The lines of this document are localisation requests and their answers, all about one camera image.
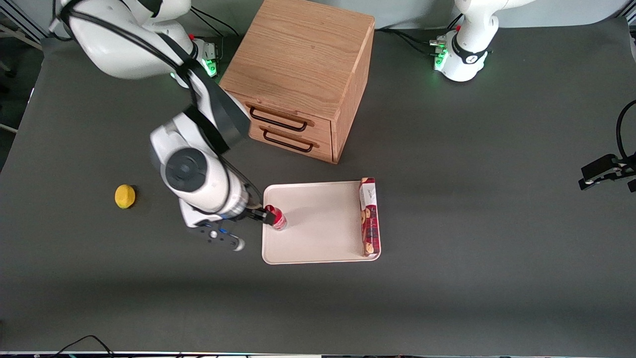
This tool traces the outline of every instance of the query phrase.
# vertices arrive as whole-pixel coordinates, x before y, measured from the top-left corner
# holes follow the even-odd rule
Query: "green led light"
[[[214,75],[216,75],[216,61],[201,59],[201,64],[203,65],[203,68],[205,69],[205,72],[207,72],[208,76],[213,77]]]
[[[437,57],[435,58],[434,68],[436,70],[439,71],[444,66],[444,62],[446,62],[446,54],[447,53],[448,53],[448,51],[444,50],[441,54],[438,54]]]

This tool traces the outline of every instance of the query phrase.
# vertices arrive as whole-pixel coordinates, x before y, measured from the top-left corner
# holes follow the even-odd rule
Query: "wood grain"
[[[363,50],[360,53],[354,71],[349,78],[347,90],[344,93],[342,102],[338,106],[339,113],[335,120],[334,131],[331,133],[333,143],[333,161],[338,163],[345,142],[349,136],[351,125],[356,117],[360,100],[366,88],[366,81],[369,77],[369,63],[371,61],[371,44],[373,43],[373,27],[369,29]]]
[[[303,118],[334,120],[373,24],[306,0],[265,0],[221,85]]]
[[[337,163],[366,86],[374,25],[369,15],[307,0],[263,1],[220,83],[254,108],[250,137],[299,152],[264,139],[268,131]]]

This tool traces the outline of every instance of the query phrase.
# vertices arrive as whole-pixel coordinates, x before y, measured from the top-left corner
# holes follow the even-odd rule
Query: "red can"
[[[275,208],[272,205],[267,205],[265,206],[265,210],[275,215],[274,223],[272,224],[272,227],[274,228],[274,230],[280,231],[280,230],[283,230],[285,226],[287,226],[287,219],[285,218],[285,215],[283,215],[280,209]]]

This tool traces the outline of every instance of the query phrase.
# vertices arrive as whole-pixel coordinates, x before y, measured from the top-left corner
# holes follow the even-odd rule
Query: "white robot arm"
[[[488,55],[486,49],[499,29],[499,19],[494,13],[532,1],[535,0],[455,0],[456,7],[464,14],[464,23],[459,32],[453,29],[431,40],[438,53],[434,69],[457,82],[475,77],[483,68]]]
[[[180,84],[190,89],[193,104],[150,135],[153,164],[179,197],[186,226],[212,239],[225,236],[225,244],[238,251],[243,241],[223,231],[220,222],[249,217],[272,224],[274,216],[262,209],[261,199],[249,194],[249,181],[221,156],[247,136],[249,118],[244,107],[210,79],[204,67],[210,44],[190,40],[174,21],[190,9],[190,0],[62,4],[59,20],[103,72],[129,79],[176,73]]]

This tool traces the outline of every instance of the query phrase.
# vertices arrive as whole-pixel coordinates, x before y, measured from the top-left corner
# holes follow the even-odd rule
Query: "white tray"
[[[287,227],[263,225],[263,260],[270,265],[373,261],[363,256],[360,181],[279,184],[265,189],[265,205],[281,209]]]

